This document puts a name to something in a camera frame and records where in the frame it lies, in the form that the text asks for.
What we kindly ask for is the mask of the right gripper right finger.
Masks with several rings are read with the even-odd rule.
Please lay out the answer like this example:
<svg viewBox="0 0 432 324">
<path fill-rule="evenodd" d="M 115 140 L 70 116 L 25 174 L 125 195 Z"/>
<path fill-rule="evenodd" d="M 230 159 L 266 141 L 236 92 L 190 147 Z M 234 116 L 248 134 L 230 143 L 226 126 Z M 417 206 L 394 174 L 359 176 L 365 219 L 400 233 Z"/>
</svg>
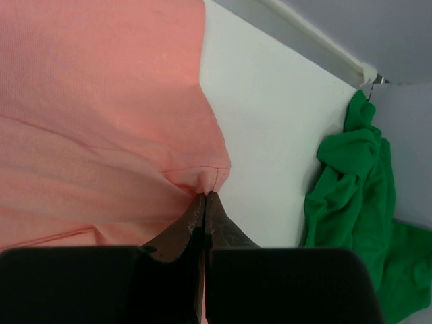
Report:
<svg viewBox="0 0 432 324">
<path fill-rule="evenodd" d="M 383 323 L 367 268 L 341 248 L 261 248 L 217 193 L 205 207 L 209 323 Z"/>
</svg>

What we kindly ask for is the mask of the pink polo shirt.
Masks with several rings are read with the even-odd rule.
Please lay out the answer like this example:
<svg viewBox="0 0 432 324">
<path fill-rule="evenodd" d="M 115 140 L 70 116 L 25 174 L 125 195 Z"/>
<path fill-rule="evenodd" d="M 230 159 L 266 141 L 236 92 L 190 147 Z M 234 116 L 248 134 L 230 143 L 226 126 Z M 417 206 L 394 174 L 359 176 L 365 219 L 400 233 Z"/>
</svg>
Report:
<svg viewBox="0 0 432 324">
<path fill-rule="evenodd" d="M 1 248 L 140 245 L 230 174 L 202 1 L 1 2 Z"/>
</svg>

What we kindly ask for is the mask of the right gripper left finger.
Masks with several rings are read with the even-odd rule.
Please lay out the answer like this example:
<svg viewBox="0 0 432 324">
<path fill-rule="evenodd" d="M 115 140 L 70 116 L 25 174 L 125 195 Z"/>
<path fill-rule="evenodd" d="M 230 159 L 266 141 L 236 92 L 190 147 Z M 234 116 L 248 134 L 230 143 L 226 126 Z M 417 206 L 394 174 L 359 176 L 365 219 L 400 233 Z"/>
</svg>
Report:
<svg viewBox="0 0 432 324">
<path fill-rule="evenodd" d="M 204 194 L 143 246 L 1 253 L 2 323 L 199 323 Z"/>
</svg>

